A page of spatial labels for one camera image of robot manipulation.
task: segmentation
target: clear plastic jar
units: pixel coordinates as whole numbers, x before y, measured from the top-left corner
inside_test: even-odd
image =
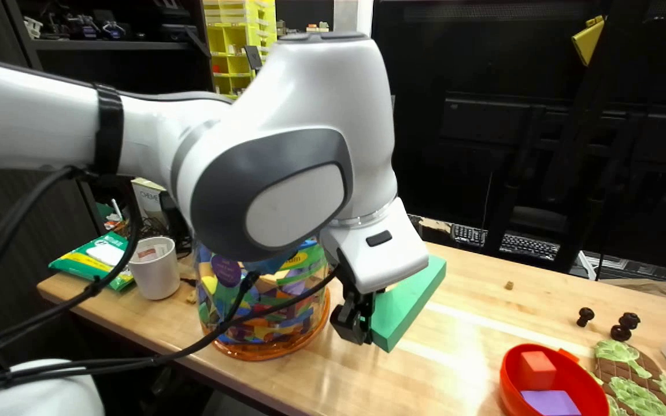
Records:
[[[224,258],[195,245],[198,272],[197,305],[205,334],[215,329],[238,296],[246,277],[243,263]],[[323,248],[314,240],[299,246],[276,274],[259,277],[246,293],[236,318],[252,311],[278,305],[315,286],[327,276],[328,263]],[[277,358],[307,345],[325,326],[330,308],[328,289],[323,288],[306,300],[262,318],[232,326],[215,340],[220,351],[234,358],[261,361]]]

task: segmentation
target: black keyboard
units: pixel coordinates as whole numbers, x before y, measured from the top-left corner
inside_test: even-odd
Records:
[[[487,231],[471,226],[452,224],[452,239],[473,247],[481,247],[487,237]],[[529,255],[535,258],[553,260],[560,248],[558,244],[540,242],[521,235],[505,234],[500,243],[501,252]]]

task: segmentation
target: white cup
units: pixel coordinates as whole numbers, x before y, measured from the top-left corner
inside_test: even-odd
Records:
[[[176,244],[169,237],[140,240],[130,258],[129,268],[144,298],[168,298],[179,288]]]

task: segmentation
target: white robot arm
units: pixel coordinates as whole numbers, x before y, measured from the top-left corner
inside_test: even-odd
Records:
[[[0,168],[92,164],[100,100],[93,85],[0,64]],[[113,101],[116,173],[163,184],[212,251],[259,261],[317,235],[362,294],[428,264],[397,198],[389,84],[365,35],[278,40],[235,103],[209,92]]]

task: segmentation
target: wooden table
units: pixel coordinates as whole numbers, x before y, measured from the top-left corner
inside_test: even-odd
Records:
[[[447,260],[443,283],[392,353],[347,343],[326,326],[306,348],[272,361],[249,363],[204,348],[180,363],[212,381],[288,414],[502,414],[498,371],[520,343],[564,348],[592,366],[592,346],[625,311],[642,319],[629,343],[666,374],[666,298],[429,244]],[[513,290],[504,288],[513,281]],[[84,281],[56,274],[39,286],[60,302]],[[341,286],[330,284],[331,299]],[[171,298],[150,301],[136,289],[104,292],[74,311],[122,337],[166,353],[202,336],[187,284]],[[595,319],[576,326],[589,306]]]

